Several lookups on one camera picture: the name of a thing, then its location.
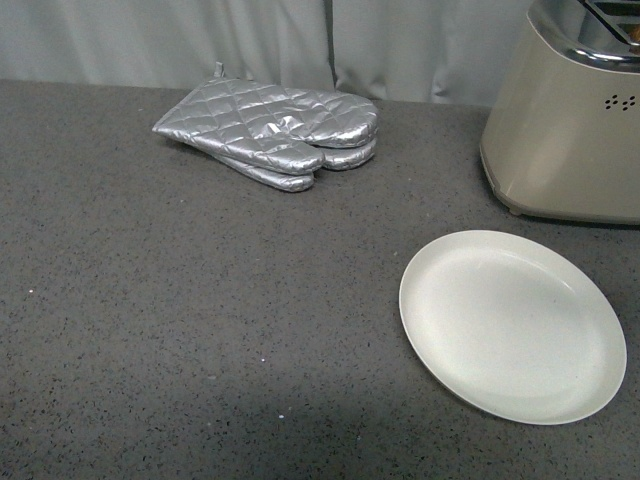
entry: white curtain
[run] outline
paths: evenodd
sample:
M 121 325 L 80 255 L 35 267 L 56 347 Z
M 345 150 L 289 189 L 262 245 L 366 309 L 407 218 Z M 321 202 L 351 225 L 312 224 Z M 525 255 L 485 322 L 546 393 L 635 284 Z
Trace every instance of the white curtain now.
M 492 105 L 531 0 L 0 0 L 0 78 Z

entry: beige toaster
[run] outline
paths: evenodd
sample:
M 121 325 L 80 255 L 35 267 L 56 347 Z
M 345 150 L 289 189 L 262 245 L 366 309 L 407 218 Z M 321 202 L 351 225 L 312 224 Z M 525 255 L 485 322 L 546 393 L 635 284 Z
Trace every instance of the beige toaster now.
M 640 1 L 536 0 L 480 151 L 513 213 L 640 224 Z

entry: quilted oven mitt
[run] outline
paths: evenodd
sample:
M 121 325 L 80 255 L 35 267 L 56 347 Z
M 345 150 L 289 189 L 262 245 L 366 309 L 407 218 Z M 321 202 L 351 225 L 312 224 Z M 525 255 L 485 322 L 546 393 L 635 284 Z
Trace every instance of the quilted oven mitt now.
M 218 64 L 214 78 L 167 112 L 153 131 L 263 183 L 297 191 L 313 184 L 320 167 L 346 170 L 373 156 L 377 110 L 357 95 L 227 79 Z

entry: gray countertop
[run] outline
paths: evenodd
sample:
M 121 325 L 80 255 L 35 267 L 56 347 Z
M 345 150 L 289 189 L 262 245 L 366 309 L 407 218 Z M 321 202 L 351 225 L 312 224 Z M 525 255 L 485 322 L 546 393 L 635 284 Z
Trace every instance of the gray countertop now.
M 511 215 L 488 110 L 378 102 L 378 153 L 298 194 L 151 133 L 183 91 L 0 82 L 0 457 L 26 478 L 633 478 L 637 228 Z M 582 421 L 458 400 L 403 330 L 416 252 L 489 229 L 600 287 L 628 349 Z

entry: white plate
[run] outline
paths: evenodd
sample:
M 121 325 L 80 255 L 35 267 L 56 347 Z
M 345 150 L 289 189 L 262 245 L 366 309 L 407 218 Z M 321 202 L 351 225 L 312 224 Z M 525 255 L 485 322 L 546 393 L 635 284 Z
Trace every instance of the white plate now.
M 568 260 L 515 235 L 441 237 L 409 262 L 400 313 L 413 348 L 453 393 L 517 422 L 585 418 L 616 394 L 624 334 Z

